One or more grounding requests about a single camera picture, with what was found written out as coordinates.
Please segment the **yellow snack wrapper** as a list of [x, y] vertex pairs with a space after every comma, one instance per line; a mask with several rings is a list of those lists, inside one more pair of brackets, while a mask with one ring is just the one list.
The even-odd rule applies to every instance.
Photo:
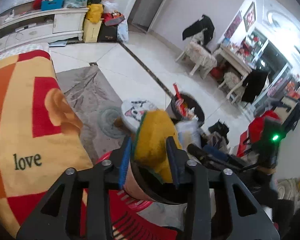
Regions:
[[182, 146], [175, 125], [166, 111], [147, 111], [141, 118], [132, 146], [131, 159], [147, 168], [161, 182], [172, 183], [166, 151], [166, 139], [172, 137], [178, 149]]

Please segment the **black trash bin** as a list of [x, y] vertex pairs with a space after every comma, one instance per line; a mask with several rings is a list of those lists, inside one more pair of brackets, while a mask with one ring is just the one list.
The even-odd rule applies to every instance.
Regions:
[[173, 183], [161, 183], [149, 170], [139, 167], [133, 161], [130, 165], [136, 183], [153, 201], [169, 205], [184, 204], [188, 201], [191, 176], [185, 172], [185, 169], [181, 172], [180, 183], [175, 186]]

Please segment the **orange red checkered blanket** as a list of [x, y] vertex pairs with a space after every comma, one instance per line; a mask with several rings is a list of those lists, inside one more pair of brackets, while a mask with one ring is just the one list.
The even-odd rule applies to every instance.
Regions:
[[82, 126], [48, 52], [0, 60], [0, 224], [12, 237], [67, 168], [92, 167]]

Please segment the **white dining table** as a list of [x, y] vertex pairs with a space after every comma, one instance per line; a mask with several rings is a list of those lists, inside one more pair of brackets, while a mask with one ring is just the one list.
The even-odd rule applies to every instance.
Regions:
[[222, 56], [223, 59], [228, 61], [232, 67], [241, 74], [243, 80], [252, 72], [252, 68], [248, 66], [242, 58], [236, 55], [229, 47], [220, 45], [213, 54], [214, 57], [218, 55]]

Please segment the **black shopping bag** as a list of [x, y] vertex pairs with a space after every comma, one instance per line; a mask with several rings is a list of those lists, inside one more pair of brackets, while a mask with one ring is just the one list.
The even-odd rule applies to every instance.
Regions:
[[98, 33], [97, 42], [117, 42], [117, 25], [106, 26], [102, 23]]

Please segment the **white chair with black coat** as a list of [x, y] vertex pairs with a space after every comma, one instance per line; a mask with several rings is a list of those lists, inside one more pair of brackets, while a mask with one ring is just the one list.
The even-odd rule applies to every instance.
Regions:
[[217, 66], [216, 58], [213, 56], [211, 50], [207, 48], [207, 45], [213, 38], [214, 31], [215, 27], [211, 18], [204, 14], [199, 20], [183, 31], [183, 41], [187, 38], [190, 38], [191, 40], [181, 54], [175, 59], [175, 62], [183, 60], [185, 57], [189, 57], [194, 63], [194, 67], [189, 73], [190, 76], [193, 76], [200, 67], [203, 67], [204, 73], [202, 74], [202, 79], [205, 79], [209, 72]]

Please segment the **yellow bag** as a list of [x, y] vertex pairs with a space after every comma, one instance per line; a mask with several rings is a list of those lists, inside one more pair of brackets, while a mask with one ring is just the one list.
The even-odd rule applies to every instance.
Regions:
[[103, 4], [92, 3], [87, 6], [88, 12], [86, 13], [85, 18], [91, 23], [98, 23], [103, 14]]

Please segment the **white TV cabinet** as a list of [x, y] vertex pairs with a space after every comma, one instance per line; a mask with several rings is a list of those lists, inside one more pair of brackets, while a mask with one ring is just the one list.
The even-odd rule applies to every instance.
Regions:
[[0, 25], [0, 53], [23, 44], [56, 42], [72, 38], [82, 41], [88, 8], [31, 11]]

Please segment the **blue storage basket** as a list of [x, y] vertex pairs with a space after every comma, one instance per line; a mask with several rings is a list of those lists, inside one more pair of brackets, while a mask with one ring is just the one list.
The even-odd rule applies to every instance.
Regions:
[[44, 0], [41, 2], [41, 11], [47, 11], [47, 10], [55, 10], [55, 9], [61, 9], [63, 7], [64, 0]]

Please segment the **framed wall picture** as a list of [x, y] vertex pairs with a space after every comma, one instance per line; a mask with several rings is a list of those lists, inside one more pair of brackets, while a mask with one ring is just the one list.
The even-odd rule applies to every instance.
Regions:
[[245, 13], [244, 17], [244, 25], [245, 25], [245, 31], [248, 32], [250, 27], [255, 23], [256, 21], [256, 12], [255, 12], [255, 2], [252, 2], [249, 9]]

